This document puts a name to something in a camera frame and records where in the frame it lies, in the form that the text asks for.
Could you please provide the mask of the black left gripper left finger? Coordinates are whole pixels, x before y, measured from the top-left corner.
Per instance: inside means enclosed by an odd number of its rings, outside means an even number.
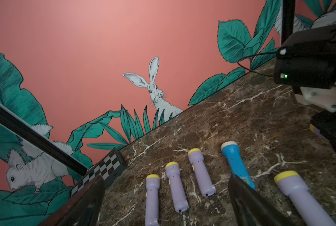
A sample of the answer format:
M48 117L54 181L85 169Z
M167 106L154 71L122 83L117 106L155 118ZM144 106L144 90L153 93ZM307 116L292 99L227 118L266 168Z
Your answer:
M39 225L96 226L104 193L104 180L97 176Z

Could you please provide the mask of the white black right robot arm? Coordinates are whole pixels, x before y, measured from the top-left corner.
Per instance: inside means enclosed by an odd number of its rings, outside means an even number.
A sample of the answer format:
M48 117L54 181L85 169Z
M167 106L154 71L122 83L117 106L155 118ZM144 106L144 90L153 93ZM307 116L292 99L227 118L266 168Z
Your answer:
M291 86L297 102L323 109L310 130L336 152L336 24L292 34L276 54L274 82Z

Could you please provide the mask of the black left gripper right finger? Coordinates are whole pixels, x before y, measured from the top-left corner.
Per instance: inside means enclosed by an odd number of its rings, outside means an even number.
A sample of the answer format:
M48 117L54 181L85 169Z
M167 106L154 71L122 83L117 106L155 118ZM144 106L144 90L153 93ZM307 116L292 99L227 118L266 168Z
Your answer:
M239 226L295 225L235 174L229 179L228 192Z

